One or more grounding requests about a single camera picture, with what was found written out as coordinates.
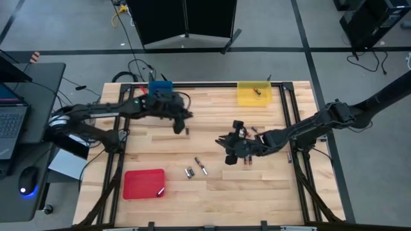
laptop keyboard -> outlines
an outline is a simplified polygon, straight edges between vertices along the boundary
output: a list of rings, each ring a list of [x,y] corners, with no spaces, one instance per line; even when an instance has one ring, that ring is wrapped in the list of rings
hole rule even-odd
[[[23,119],[22,114],[0,113],[0,138],[15,138]]]

laptop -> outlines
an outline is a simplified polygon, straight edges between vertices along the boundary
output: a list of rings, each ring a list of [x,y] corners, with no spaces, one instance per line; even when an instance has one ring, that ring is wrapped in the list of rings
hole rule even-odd
[[[12,165],[13,153],[29,108],[29,104],[12,89],[0,83],[0,161],[3,163],[9,160],[7,163]],[[5,172],[2,167],[0,175]]]

red tray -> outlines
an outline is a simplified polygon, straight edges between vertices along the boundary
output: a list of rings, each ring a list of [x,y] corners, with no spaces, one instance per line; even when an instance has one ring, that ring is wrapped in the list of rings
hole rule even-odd
[[[123,198],[125,200],[162,197],[157,193],[165,186],[163,169],[127,171],[124,175]]]

blue light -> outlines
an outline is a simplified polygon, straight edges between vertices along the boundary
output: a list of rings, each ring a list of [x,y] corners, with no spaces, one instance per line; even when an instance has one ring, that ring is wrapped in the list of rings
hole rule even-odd
[[[37,185],[34,187],[34,190],[32,193],[30,193],[29,195],[22,195],[23,198],[32,198],[37,194]]]

black partition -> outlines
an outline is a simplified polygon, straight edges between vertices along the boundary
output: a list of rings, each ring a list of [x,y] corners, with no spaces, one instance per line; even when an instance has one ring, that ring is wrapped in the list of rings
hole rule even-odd
[[[237,0],[127,0],[127,5],[143,48],[191,33],[230,38],[225,53],[241,33],[233,35]]]
[[[127,0],[127,5],[143,47],[186,32],[181,0]]]
[[[187,0],[188,31],[231,38],[237,0]]]

